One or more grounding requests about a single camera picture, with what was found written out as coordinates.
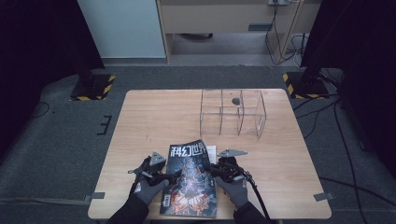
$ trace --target magazine cover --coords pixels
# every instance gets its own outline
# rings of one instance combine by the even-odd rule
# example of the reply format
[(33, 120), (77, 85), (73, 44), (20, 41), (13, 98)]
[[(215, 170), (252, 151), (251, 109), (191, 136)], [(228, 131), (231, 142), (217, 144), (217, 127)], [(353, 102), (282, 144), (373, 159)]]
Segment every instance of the magazine cover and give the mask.
[(206, 171), (210, 161), (202, 140), (169, 147), (166, 173), (181, 170), (176, 183), (163, 190), (160, 214), (186, 217), (215, 217), (215, 179)]

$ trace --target gray glove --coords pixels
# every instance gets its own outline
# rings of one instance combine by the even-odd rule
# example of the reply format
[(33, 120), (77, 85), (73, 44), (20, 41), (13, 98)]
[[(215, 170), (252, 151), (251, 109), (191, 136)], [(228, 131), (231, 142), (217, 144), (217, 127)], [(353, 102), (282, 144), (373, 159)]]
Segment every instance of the gray glove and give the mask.
[(145, 178), (143, 178), (139, 182), (139, 185), (137, 185), (134, 194), (136, 195), (136, 197), (142, 200), (147, 206), (149, 206), (155, 195), (157, 195), (163, 188), (169, 185), (169, 180), (165, 179), (156, 186), (150, 186), (148, 181)]
[(248, 189), (245, 178), (235, 180), (232, 183), (226, 183), (219, 176), (216, 176), (216, 183), (224, 189), (236, 208), (240, 208), (248, 202)]

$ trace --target white wall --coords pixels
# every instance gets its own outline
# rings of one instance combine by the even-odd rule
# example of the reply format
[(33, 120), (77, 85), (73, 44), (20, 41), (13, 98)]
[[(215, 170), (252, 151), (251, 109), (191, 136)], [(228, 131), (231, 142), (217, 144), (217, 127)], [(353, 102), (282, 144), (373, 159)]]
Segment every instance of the white wall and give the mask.
[(102, 58), (165, 58), (155, 0), (78, 0)]

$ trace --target clear plastic organizer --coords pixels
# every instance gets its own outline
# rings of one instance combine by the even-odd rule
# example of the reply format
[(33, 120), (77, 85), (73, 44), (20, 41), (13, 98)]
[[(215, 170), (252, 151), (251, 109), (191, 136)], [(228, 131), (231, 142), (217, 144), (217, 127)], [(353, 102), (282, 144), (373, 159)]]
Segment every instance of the clear plastic organizer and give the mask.
[(260, 139), (265, 120), (261, 91), (202, 91), (201, 136), (253, 135)]

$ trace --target person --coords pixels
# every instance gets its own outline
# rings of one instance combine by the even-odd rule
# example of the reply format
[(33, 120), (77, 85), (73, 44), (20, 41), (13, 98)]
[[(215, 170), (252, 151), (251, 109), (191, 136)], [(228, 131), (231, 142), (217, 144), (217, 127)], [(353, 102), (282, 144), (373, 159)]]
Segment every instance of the person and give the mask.
[[(233, 218), (236, 224), (270, 224), (262, 213), (248, 200), (248, 189), (245, 179), (239, 179), (232, 183), (224, 182), (220, 177), (216, 177), (216, 182), (226, 194), (231, 202), (236, 206)], [(156, 186), (150, 186), (143, 178), (137, 190), (130, 192), (128, 200), (109, 220), (108, 224), (140, 224), (143, 223), (149, 214), (149, 204), (155, 195), (169, 185), (168, 180), (162, 181)]]

